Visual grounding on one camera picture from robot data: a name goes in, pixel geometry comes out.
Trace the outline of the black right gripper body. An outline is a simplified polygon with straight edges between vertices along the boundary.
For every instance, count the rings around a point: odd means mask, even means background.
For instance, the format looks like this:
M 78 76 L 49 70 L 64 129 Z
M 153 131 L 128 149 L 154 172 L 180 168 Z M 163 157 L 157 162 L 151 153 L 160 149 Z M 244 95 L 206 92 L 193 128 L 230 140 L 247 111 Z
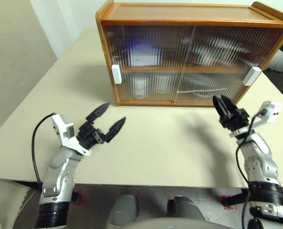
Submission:
M 235 109 L 227 114 L 222 114 L 219 122 L 223 128 L 227 128 L 230 131 L 235 131 L 248 125 L 248 117 L 250 116 L 244 108 Z

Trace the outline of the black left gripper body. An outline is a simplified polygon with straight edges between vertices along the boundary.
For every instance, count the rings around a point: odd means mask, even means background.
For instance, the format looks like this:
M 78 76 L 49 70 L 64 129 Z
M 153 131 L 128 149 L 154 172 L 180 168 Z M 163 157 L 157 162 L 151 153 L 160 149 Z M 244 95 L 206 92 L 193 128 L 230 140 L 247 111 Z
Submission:
M 93 123 L 85 122 L 79 127 L 76 136 L 79 144 L 85 149 L 91 149 L 96 144 L 105 142 L 105 135 L 99 128 L 95 128 Z

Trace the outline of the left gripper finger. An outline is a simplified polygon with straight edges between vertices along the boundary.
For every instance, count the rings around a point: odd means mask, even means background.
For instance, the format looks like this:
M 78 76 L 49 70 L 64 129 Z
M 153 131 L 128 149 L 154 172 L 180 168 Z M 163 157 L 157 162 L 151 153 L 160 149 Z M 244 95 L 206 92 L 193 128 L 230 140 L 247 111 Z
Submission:
M 105 103 L 94 109 L 87 117 L 86 120 L 93 123 L 97 118 L 101 117 L 108 109 L 110 103 Z
M 108 133 L 105 135 L 106 143 L 109 143 L 119 133 L 125 121 L 126 121 L 126 117 L 123 117 L 109 128 Z

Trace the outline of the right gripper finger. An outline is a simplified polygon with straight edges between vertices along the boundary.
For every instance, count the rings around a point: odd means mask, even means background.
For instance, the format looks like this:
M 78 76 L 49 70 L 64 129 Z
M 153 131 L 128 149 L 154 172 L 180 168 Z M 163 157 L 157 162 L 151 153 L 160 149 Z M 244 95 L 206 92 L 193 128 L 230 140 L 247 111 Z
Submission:
M 216 111 L 218 112 L 218 114 L 220 116 L 220 119 L 227 118 L 228 110 L 227 110 L 222 98 L 220 96 L 214 95 L 212 100 L 213 100 L 213 105 L 214 105 Z
M 225 95 L 220 96 L 220 109 L 222 117 L 235 117 L 238 114 L 237 106 Z

